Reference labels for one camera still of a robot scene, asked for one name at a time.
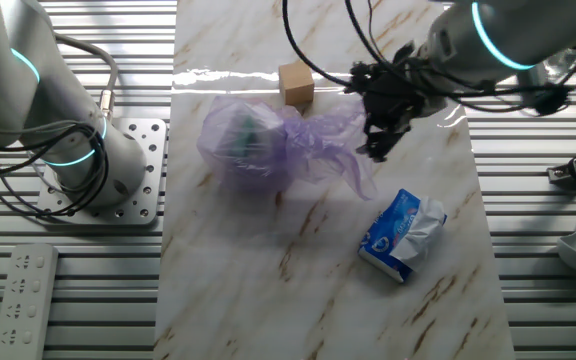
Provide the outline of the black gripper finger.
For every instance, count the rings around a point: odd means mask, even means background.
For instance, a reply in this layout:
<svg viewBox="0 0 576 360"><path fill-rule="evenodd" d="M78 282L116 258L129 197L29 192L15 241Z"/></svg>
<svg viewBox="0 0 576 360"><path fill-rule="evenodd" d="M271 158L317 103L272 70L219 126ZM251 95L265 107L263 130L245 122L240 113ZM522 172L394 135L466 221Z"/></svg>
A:
<svg viewBox="0 0 576 360"><path fill-rule="evenodd" d="M356 152L369 157L375 163L384 162L392 149L391 129L379 119L367 117L363 133L366 136L365 142L356 149Z"/></svg>
<svg viewBox="0 0 576 360"><path fill-rule="evenodd" d="M411 130L413 117L409 115L390 116L387 118L387 144L389 149L394 148L397 143Z"/></svg>

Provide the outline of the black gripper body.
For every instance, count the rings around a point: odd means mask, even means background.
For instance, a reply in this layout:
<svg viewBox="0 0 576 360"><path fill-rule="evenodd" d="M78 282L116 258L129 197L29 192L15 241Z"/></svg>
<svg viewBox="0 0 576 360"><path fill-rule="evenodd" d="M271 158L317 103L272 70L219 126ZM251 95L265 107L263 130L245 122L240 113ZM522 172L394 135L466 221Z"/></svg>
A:
<svg viewBox="0 0 576 360"><path fill-rule="evenodd" d="M356 62L351 74L351 89L362 96L365 112L373 123L408 123L420 117L425 98L410 84L405 62L415 47L404 45L394 55L389 71L381 63Z"/></svg>

